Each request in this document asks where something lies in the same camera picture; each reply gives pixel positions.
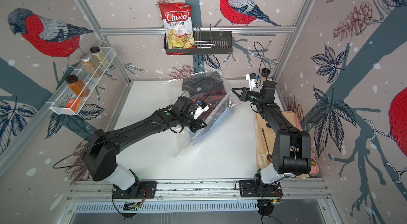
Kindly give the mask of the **grey pinstriped shirt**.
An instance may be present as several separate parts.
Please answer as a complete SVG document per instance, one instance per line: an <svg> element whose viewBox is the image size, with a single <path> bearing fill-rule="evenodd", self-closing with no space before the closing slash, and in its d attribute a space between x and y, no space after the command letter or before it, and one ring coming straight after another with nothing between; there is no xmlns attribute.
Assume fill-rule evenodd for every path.
<svg viewBox="0 0 407 224"><path fill-rule="evenodd" d="M202 72L182 80L182 90L190 96L224 90L224 81L218 71Z"/></svg>

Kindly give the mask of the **red black plaid shirt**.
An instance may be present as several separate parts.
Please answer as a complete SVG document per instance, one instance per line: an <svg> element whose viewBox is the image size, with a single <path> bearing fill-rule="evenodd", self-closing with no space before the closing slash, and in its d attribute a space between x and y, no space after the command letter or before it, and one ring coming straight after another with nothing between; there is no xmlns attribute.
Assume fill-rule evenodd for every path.
<svg viewBox="0 0 407 224"><path fill-rule="evenodd" d="M220 101L226 96L225 90L216 90L212 93L202 93L202 94L195 94L190 97L190 99L197 104L199 101L205 101L209 106L209 110L201 114L199 117L200 119L205 120L214 111L216 106L220 103Z"/></svg>

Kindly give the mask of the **clear plastic vacuum bag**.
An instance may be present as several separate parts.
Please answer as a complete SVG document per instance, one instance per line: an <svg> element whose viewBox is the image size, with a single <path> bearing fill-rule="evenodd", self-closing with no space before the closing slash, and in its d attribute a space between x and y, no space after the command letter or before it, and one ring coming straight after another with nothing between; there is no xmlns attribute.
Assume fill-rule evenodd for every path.
<svg viewBox="0 0 407 224"><path fill-rule="evenodd" d="M232 93L230 81L219 70L171 74L168 86L171 87L171 97L179 95L192 100L194 115L199 114L199 118L207 124L197 132L187 130L183 134L184 144L178 156L206 141L232 117L240 105L238 97Z"/></svg>

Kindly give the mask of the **light blue cloth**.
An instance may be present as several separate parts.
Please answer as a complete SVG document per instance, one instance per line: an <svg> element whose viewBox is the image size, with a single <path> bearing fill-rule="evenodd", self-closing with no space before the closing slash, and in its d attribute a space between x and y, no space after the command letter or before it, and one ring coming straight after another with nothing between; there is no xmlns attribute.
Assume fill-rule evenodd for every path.
<svg viewBox="0 0 407 224"><path fill-rule="evenodd" d="M215 115L208 118L205 122L207 126L200 129L191 139L192 145L203 142L208 136L215 132L221 125L223 125L235 112L236 106L219 109Z"/></svg>

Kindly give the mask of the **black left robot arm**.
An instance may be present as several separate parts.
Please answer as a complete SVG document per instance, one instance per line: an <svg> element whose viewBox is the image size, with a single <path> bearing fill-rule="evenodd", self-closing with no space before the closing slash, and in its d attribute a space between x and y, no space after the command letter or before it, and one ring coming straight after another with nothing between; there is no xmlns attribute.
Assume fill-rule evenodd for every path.
<svg viewBox="0 0 407 224"><path fill-rule="evenodd" d="M200 118L207 110L207 105L202 108L180 96L175 104L158 109L137 123L109 132L97 130L88 138L88 146L82 152L85 167L95 182L105 180L131 197L137 196L141 190L138 177L118 164L116 155L132 144L178 125L195 133L207 126Z"/></svg>

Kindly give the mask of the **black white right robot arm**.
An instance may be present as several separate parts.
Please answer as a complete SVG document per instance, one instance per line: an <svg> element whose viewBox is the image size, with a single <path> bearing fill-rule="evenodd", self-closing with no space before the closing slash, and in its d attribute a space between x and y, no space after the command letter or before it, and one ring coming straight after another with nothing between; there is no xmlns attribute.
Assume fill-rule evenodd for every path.
<svg viewBox="0 0 407 224"><path fill-rule="evenodd" d="M261 185L277 184L284 178L309 174L312 169L311 137L283 116L275 103L276 86L274 81L266 80L260 92L247 87L232 89L239 100L256 106L256 112L276 134L272 163L260 169L256 175Z"/></svg>

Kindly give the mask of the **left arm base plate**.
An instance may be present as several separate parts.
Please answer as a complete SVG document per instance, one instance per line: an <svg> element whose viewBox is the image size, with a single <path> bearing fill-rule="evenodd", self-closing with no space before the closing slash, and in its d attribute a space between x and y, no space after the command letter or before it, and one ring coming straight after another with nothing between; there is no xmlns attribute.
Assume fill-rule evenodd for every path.
<svg viewBox="0 0 407 224"><path fill-rule="evenodd" d="M114 186L112 191L113 199L153 199L157 189L156 181L137 181L128 190L124 191L118 186Z"/></svg>

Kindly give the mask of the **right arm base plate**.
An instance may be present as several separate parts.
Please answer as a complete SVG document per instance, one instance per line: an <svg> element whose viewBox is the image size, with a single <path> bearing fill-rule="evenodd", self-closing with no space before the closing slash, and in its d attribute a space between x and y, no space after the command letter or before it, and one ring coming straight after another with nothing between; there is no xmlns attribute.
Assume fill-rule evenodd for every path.
<svg viewBox="0 0 407 224"><path fill-rule="evenodd" d="M254 180L239 180L236 188L241 197L282 197L282 187L278 184L262 184Z"/></svg>

